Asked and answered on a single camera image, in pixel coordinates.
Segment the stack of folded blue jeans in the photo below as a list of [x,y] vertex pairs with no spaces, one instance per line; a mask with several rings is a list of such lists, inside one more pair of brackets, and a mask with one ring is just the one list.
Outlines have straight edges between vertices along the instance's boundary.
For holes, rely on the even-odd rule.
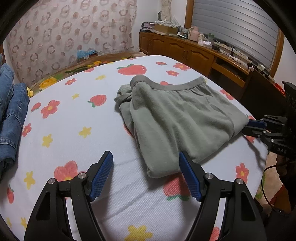
[[14,84],[14,76],[12,68],[1,63],[1,176],[16,161],[30,101],[27,86],[24,83]]

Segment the white floral bed sheet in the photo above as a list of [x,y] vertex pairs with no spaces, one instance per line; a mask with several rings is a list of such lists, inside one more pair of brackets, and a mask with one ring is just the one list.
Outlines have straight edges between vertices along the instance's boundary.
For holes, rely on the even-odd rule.
[[154,55],[93,67],[60,82],[47,81],[30,99],[18,160],[1,181],[1,216],[23,240],[46,181],[69,180],[105,151],[113,168],[91,206],[107,240],[185,240],[198,212],[181,175],[153,179],[115,109],[118,89],[142,74],[161,85],[183,84],[200,73]]

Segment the wooden sideboard cabinet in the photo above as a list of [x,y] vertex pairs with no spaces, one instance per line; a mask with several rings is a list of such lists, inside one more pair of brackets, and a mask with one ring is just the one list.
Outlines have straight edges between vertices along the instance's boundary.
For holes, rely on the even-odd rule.
[[175,59],[235,95],[241,94],[246,84],[255,89],[274,86],[270,78],[256,70],[251,71],[248,66],[243,68],[242,63],[227,56],[225,52],[201,47],[190,40],[141,31],[139,49],[147,55],[163,55]]

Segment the grey window blind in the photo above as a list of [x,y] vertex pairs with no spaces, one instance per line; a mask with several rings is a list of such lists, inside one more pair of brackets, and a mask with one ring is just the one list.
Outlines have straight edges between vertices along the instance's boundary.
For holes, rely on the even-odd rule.
[[278,26],[254,1],[194,1],[192,25],[271,67]]

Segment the grey-green pants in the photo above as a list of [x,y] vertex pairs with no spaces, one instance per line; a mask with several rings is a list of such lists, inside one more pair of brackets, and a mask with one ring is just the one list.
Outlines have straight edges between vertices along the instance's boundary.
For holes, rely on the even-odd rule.
[[247,115],[203,77],[161,85],[137,75],[119,88],[114,101],[151,178],[179,172],[182,151],[195,163],[203,161],[248,124]]

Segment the blue item behind bed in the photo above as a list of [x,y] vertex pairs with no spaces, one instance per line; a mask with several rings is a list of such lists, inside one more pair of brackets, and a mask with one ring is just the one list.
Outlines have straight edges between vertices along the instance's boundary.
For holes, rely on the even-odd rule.
[[81,60],[85,60],[85,59],[88,59],[90,56],[97,56],[98,55],[98,52],[94,49],[90,49],[90,50],[87,50],[87,51],[83,51],[83,50],[78,50],[77,51],[77,60],[78,61],[81,61]]

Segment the pink kettle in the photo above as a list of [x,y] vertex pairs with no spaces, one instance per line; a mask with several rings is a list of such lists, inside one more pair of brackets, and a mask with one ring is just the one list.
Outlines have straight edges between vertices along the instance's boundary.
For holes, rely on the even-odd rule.
[[194,42],[198,42],[199,29],[197,26],[190,27],[188,30],[188,39]]

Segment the patterned sheer curtain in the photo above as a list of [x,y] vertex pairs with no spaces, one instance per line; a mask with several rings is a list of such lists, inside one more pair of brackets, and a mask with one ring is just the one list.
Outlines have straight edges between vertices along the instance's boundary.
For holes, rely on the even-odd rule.
[[137,1],[38,1],[6,38],[15,77],[31,86],[80,53],[132,51],[136,15]]

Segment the white tissue pack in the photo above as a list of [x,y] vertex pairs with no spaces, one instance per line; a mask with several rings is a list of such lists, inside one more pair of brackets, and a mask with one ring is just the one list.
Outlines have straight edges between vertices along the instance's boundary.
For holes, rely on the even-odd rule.
[[212,48],[212,42],[211,41],[200,40],[198,42],[198,45],[200,45],[202,47],[205,47],[205,48],[209,48],[209,49]]

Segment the brown floral blanket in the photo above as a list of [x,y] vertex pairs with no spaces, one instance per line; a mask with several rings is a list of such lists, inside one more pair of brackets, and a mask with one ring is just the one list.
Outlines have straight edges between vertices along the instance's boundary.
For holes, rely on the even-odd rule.
[[120,52],[115,54],[106,54],[101,56],[92,56],[86,60],[82,60],[81,62],[75,63],[71,66],[67,66],[66,68],[63,68],[62,70],[52,73],[41,80],[37,81],[35,84],[33,84],[30,87],[30,90],[34,94],[37,94],[38,92],[43,91],[44,89],[50,87],[51,85],[70,77],[74,74],[80,73],[80,72],[91,72],[95,67],[104,65],[104,64],[110,64],[112,62],[116,62],[119,60],[125,60],[125,59],[134,59],[136,57],[142,57],[146,56],[143,52]]

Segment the cardboard box on cabinet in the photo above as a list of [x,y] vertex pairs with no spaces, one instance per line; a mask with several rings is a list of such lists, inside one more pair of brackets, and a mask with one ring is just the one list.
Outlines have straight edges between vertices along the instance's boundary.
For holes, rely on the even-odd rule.
[[154,25],[154,31],[161,35],[177,35],[178,27],[169,27],[161,24]]

